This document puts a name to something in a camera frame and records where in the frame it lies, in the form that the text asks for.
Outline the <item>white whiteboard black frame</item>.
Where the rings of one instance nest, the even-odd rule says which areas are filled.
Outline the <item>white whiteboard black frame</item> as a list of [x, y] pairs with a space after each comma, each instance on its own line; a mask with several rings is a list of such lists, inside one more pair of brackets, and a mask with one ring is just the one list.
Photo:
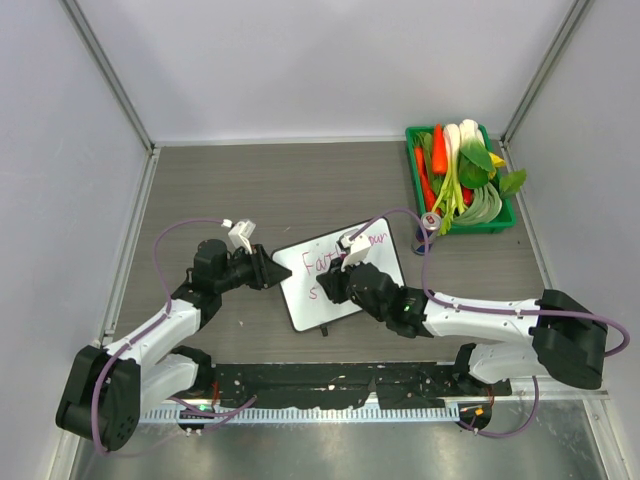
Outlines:
[[[292, 272], [289, 278], [280, 283], [280, 287], [295, 331], [311, 330], [361, 311], [350, 301], [332, 303], [316, 277], [326, 272], [330, 262], [340, 256], [339, 238], [363, 225], [349, 225], [273, 252], [272, 259]], [[388, 220], [382, 218], [376, 221], [365, 234], [372, 243], [366, 261], [403, 286], [404, 275]]]

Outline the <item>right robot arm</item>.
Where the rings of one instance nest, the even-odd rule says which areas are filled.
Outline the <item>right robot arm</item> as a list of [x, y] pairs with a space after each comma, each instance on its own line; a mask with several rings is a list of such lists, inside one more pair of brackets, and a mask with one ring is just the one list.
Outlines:
[[332, 303], [351, 302], [400, 336], [471, 338], [451, 371], [462, 394], [538, 375], [583, 390], [602, 385], [608, 328], [559, 290], [523, 301], [461, 299], [400, 286], [371, 263], [338, 260], [317, 281]]

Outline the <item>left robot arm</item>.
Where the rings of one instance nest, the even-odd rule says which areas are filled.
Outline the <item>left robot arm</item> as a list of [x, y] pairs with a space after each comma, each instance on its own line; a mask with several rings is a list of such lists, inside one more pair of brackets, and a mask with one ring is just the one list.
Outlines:
[[205, 397], [213, 385], [212, 360], [180, 341], [213, 319], [224, 293], [269, 289], [291, 275], [260, 244], [229, 252], [222, 240], [201, 242], [185, 280], [159, 312], [120, 340], [76, 354], [56, 425], [113, 452], [129, 441], [144, 413], [169, 397]]

